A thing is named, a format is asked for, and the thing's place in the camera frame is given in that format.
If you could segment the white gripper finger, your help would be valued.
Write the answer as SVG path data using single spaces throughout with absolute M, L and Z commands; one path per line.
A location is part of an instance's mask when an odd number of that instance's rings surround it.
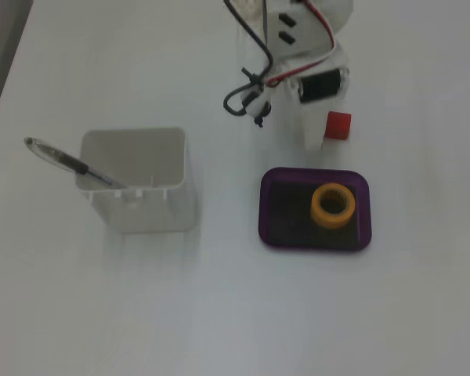
M 294 79 L 282 81 L 277 88 L 275 123 L 280 133 L 302 133 L 302 110 L 298 89 L 298 82 Z
M 299 124 L 305 150 L 322 147 L 326 129 L 326 106 L 324 102 L 311 102 L 298 106 Z

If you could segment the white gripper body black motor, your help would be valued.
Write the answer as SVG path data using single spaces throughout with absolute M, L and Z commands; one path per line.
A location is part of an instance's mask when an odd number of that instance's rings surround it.
M 341 44 L 324 62 L 286 78 L 280 85 L 285 103 L 308 105 L 340 100 L 349 86 L 349 58 Z

